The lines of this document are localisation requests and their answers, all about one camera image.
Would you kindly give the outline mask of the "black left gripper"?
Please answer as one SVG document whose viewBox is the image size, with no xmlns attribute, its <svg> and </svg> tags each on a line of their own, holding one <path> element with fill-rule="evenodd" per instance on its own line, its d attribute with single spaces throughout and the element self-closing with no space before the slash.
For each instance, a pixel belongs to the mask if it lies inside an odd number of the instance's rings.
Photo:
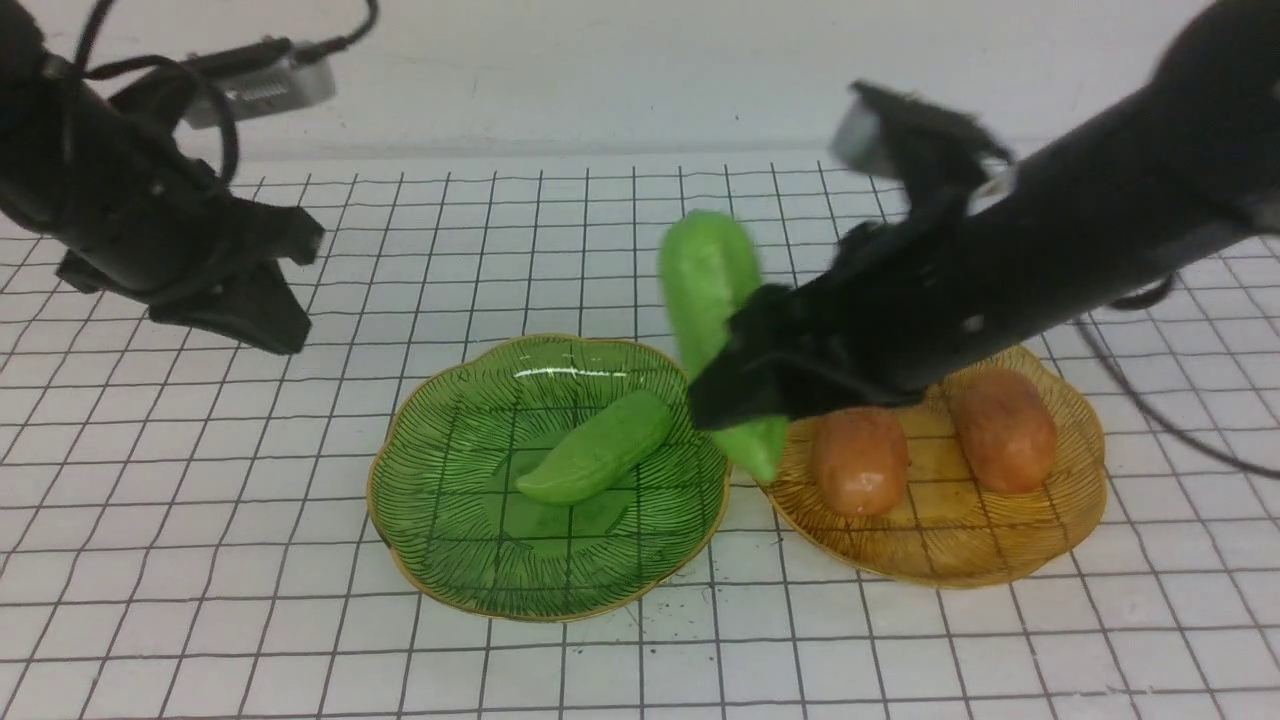
<svg viewBox="0 0 1280 720">
<path fill-rule="evenodd" d="M 83 293 L 152 305 L 151 322 L 293 355 L 312 324 L 273 261 L 314 263 L 323 236 L 302 208 L 225 192 L 76 193 L 55 213 L 67 249 L 56 274 Z"/>
</svg>

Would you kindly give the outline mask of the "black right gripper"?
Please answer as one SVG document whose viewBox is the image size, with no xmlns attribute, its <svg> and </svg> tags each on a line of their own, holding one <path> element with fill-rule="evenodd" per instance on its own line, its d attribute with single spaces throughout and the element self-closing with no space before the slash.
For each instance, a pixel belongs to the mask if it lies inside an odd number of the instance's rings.
<svg viewBox="0 0 1280 720">
<path fill-rule="evenodd" d="M 827 272 L 764 284 L 689 389 L 692 424 L 727 430 L 831 409 L 914 404 L 927 386 L 1001 350 L 1001 228 L 864 224 Z"/>
</svg>

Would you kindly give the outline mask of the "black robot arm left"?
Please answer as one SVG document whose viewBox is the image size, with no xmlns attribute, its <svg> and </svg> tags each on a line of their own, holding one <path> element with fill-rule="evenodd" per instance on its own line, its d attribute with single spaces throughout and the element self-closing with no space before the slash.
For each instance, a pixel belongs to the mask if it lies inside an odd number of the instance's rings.
<svg viewBox="0 0 1280 720">
<path fill-rule="evenodd" d="M 68 60 L 20 3 L 3 4 L 4 215 L 58 240 L 58 278 L 82 293 L 298 354 L 311 322 L 279 263 L 314 263 L 324 231 L 302 208 L 233 193 L 237 122 L 330 97 L 328 58 L 348 41 L 269 37 L 183 61 L 148 54 L 91 67 L 109 9 L 93 5 Z"/>
</svg>

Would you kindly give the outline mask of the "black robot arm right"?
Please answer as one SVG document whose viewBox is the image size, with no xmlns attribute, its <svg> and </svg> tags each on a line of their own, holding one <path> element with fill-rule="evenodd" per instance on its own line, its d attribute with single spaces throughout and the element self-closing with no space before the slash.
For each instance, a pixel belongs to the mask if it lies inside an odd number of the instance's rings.
<svg viewBox="0 0 1280 720">
<path fill-rule="evenodd" d="M 915 404 L 947 374 L 1277 231 L 1279 8 L 1215 1 L 1149 81 L 1023 160 L 964 113 L 858 81 L 833 152 L 902 222 L 760 287 L 689 391 L 694 425 Z"/>
</svg>

